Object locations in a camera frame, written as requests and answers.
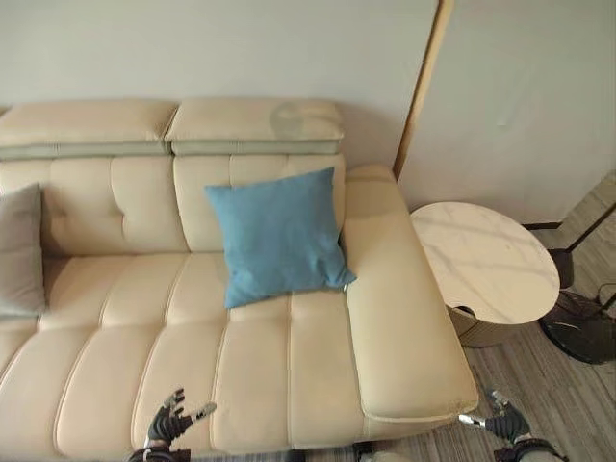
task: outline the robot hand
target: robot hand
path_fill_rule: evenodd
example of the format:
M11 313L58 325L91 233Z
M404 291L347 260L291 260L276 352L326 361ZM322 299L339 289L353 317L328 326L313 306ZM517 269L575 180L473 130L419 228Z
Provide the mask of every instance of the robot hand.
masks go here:
M511 448L494 451L497 462L557 461L568 460L558 454L553 446L546 440L533 438L530 434L528 421L513 404L496 390L489 390L487 397L490 400L495 417L483 419L481 417L461 414L458 419L463 424L476 426L491 431L500 438L506 439Z
M190 449L171 451L169 447L175 438L189 429L196 421L212 414L216 410L216 405L208 402L191 414L182 415L184 408L177 406L183 400L184 389L180 388L163 401L163 405L147 430L143 449L133 452L127 462L190 462Z
M175 438L189 429L196 421L212 414L216 409L213 402L208 402L202 408L183 416L184 408L177 408L177 406L184 398L184 389L180 388L165 399L147 430L147 439L145 440L147 448L171 446Z
M530 425L517 407L496 390L488 391L487 397L497 413L496 417L482 419L477 416L462 414L459 416L460 422L491 431L498 437L508 440L512 445L518 441L531 438Z

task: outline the marble tabletop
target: marble tabletop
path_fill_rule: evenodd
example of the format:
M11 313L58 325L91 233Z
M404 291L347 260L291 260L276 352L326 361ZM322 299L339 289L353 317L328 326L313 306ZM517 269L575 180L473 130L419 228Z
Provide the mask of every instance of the marble tabletop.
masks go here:
M559 290L548 251L523 226L462 202L411 214L447 306L469 307L480 321L519 324L548 313Z

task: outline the beige leather sofa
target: beige leather sofa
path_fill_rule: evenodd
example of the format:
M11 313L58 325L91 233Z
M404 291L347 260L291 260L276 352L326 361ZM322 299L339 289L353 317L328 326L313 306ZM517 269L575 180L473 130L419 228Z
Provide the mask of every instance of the beige leather sofa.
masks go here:
M342 136L335 107L306 100L39 103L0 116L0 189L44 188L49 303L39 319L0 321L0 458L120 459L179 386L189 409L218 404L176 444L195 455L397 438L474 409L392 173L346 172ZM225 310L203 186L329 166L357 280Z

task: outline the sofa headrest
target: sofa headrest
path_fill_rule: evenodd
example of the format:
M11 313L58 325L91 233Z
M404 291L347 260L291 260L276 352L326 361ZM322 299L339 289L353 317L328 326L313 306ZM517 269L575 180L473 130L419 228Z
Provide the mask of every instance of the sofa headrest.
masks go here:
M328 101L193 98L182 101L166 140L178 156L336 154L342 118Z
M0 160L168 154L177 103L149 99L14 106L0 117Z

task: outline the round side table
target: round side table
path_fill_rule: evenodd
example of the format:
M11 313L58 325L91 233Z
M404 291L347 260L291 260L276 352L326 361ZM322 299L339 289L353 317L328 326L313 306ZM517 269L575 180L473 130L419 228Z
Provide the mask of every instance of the round side table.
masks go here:
M440 202L416 210L411 220L462 345L502 342L554 306L556 266L513 219L477 205Z

